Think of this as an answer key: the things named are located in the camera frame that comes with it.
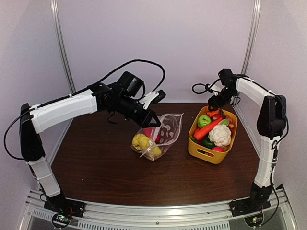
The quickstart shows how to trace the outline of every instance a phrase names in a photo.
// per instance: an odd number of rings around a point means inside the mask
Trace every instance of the table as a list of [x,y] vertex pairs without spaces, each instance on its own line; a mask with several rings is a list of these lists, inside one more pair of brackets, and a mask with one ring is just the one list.
[[[219,165],[188,153],[189,129],[203,103],[160,103],[158,115],[184,113],[179,139],[157,161],[130,148],[139,127],[113,125],[107,112],[77,117],[53,162],[66,197],[120,205],[182,205],[249,196],[259,158],[240,121],[232,150]],[[231,106],[224,108],[235,113]]]

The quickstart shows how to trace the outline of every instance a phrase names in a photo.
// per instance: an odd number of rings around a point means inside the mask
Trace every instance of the brown tabletop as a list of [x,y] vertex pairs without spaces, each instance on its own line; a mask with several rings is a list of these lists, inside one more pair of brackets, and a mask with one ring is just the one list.
[[[214,165],[188,153],[189,129],[204,104],[161,103],[158,115],[184,113],[179,139],[157,161],[130,149],[139,127],[106,120],[107,112],[75,118],[52,169],[68,198],[120,205],[199,204],[249,196],[258,156],[238,122],[232,150]],[[230,106],[226,110],[234,113]]]

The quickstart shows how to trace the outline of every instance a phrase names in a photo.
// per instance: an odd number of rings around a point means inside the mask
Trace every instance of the plastic basket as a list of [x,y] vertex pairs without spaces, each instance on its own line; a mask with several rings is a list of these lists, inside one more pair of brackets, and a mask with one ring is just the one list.
[[231,134],[231,143],[230,145],[225,147],[224,152],[217,152],[214,151],[212,149],[206,148],[204,146],[201,146],[197,143],[195,143],[194,141],[191,140],[190,136],[193,136],[195,130],[197,129],[197,120],[201,115],[206,115],[207,114],[207,107],[203,107],[201,109],[201,111],[198,113],[191,129],[189,132],[189,154],[191,154],[194,157],[200,158],[204,161],[208,161],[212,164],[219,164],[222,162],[222,160],[224,160],[224,158],[226,157],[226,155],[228,154],[228,152],[231,150],[232,145],[235,141],[235,137],[236,137],[236,128],[237,128],[237,124],[238,124],[238,119],[236,117],[236,115],[234,115],[231,112],[228,112],[226,110],[223,110],[223,112],[225,113],[225,115],[230,116],[232,119],[232,123],[234,123],[234,129],[233,129],[233,133]]

